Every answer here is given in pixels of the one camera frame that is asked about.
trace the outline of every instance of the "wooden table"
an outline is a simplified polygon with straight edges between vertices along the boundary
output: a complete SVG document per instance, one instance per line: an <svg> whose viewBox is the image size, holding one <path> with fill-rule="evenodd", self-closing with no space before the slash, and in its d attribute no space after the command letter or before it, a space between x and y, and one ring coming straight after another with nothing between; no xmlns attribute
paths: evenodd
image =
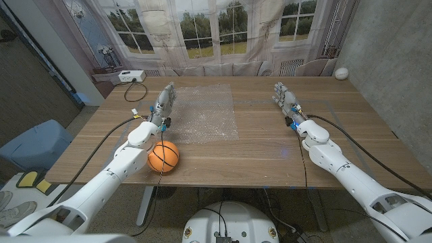
<svg viewBox="0 0 432 243"><path fill-rule="evenodd" d="M140 114L148 115L149 106L171 81L175 82L176 88L230 84L240 139L178 144L180 162L173 171L162 177L162 186L304 188L304 168L298 139L286 127L281 109L271 100L274 84L283 82L294 92L307 114L320 115L339 124L388 167L421 188L432 189L431 176L355 87L349 81L322 77L147 77L145 84L149 92L141 103L126 102L123 95L127 86L118 86L48 172L48 181L69 182L110 129L130 118L132 108L138 107ZM137 86L130 91L129 99L140 95L142 89ZM341 146L351 162L383 186L409 188L355 148L341 132L321 120L316 122L329 131L331 139ZM113 147L126 141L127 134L139 123L140 120L133 121L130 127L124 126L114 132L76 182L86 183L100 172L112 156ZM314 165L305 150L303 153L308 186L342 187L330 173ZM124 183L156 185L158 179L159 173L151 171L146 165Z"/></svg>

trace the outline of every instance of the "orange basketball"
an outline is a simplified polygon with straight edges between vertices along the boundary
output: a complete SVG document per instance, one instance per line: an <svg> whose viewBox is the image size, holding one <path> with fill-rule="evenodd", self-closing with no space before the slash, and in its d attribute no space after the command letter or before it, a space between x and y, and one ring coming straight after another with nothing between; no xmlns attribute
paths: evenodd
<svg viewBox="0 0 432 243"><path fill-rule="evenodd" d="M155 145L153 152L148 155L147 164L154 171L161 172L163 170L163 172L168 172L177 165L179 155L180 154L178 152L178 148L175 146L174 143L169 141L163 141L162 148L162 142L158 142Z"/></svg>

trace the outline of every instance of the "power strip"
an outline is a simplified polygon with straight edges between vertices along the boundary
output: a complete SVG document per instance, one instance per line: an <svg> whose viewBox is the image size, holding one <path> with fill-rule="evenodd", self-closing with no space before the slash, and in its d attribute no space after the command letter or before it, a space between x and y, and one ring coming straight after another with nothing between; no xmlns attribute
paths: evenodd
<svg viewBox="0 0 432 243"><path fill-rule="evenodd" d="M120 82L144 82L145 78L146 74L142 70L123 70L119 74Z"/></svg>

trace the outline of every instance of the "grass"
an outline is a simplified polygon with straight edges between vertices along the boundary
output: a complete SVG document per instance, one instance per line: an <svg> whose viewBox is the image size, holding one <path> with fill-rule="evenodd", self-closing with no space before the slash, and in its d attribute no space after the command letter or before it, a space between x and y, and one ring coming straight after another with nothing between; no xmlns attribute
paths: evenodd
<svg viewBox="0 0 432 243"><path fill-rule="evenodd" d="M140 50L138 50L137 48L128 47L128 49L131 53L141 54ZM142 54L155 54L155 51L141 50L141 52L142 52Z"/></svg>
<svg viewBox="0 0 432 243"><path fill-rule="evenodd" d="M296 36L296 41L306 40L308 38L309 34L298 34ZM279 42L285 42L285 41L293 41L294 35L289 36L279 36Z"/></svg>
<svg viewBox="0 0 432 243"><path fill-rule="evenodd" d="M246 53L247 44L247 42L242 42L221 45L221 54L229 55ZM187 51L190 59L212 57L214 55L213 47L201 48L201 54L198 48L188 49Z"/></svg>

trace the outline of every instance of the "blue chair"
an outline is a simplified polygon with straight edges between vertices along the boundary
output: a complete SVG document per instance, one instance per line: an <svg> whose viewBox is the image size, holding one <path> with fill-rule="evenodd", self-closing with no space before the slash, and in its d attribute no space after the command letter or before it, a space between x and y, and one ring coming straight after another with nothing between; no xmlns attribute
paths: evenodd
<svg viewBox="0 0 432 243"><path fill-rule="evenodd" d="M0 148L0 157L24 171L49 170L69 146L72 135L51 119L20 134Z"/></svg>

